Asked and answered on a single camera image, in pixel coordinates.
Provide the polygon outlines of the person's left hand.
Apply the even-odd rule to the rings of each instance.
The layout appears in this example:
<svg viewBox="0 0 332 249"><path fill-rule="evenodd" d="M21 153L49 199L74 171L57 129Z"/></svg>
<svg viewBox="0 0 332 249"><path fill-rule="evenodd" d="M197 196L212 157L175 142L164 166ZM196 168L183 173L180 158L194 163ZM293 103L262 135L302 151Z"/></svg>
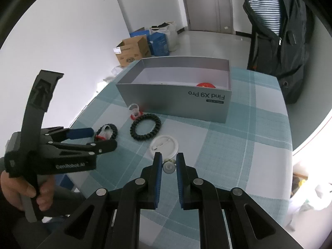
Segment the person's left hand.
<svg viewBox="0 0 332 249"><path fill-rule="evenodd" d="M21 196L34 198L37 195L35 188L23 178L10 178L6 171L1 173L1 190L5 199L14 207L23 210ZM37 204L41 211L47 211L54 198L55 178L48 176L46 181L40 186L40 194L37 197Z"/></svg>

